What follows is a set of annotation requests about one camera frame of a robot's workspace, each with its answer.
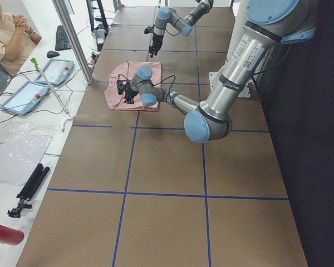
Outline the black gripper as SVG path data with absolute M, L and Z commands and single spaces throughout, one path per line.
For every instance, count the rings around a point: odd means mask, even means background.
M 129 83 L 129 85 L 127 86 L 127 90 L 125 91 L 124 103 L 129 103 L 133 105 L 135 96 L 136 96 L 136 92 L 131 88 L 130 83 Z
M 153 58 L 154 55 L 155 56 L 158 55 L 158 52 L 160 51 L 163 44 L 163 38 L 164 38 L 163 35 L 158 35 L 156 33 L 153 34 L 153 43 L 151 46 L 149 46 L 150 58 Z

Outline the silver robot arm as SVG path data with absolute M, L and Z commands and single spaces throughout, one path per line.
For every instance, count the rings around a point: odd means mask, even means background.
M 127 103 L 140 96 L 145 107 L 166 102 L 185 115 L 184 130 L 190 140 L 205 143 L 224 138 L 232 128 L 228 110 L 256 74 L 267 51 L 275 45 L 308 41 L 315 35 L 317 1 L 249 1 L 243 36 L 232 57 L 213 80 L 208 98 L 196 102 L 151 81 L 153 72 L 141 66 L 126 82 L 118 81 L 118 94 Z
M 149 46 L 151 58 L 156 56 L 162 47 L 167 24 L 173 26 L 184 37 L 189 36 L 193 29 L 193 25 L 195 25 L 203 15 L 209 13 L 214 4 L 213 0 L 202 0 L 197 2 L 198 5 L 184 18 L 181 18 L 174 8 L 159 8 L 154 25 L 144 29 L 145 34 L 153 34 L 153 42 Z

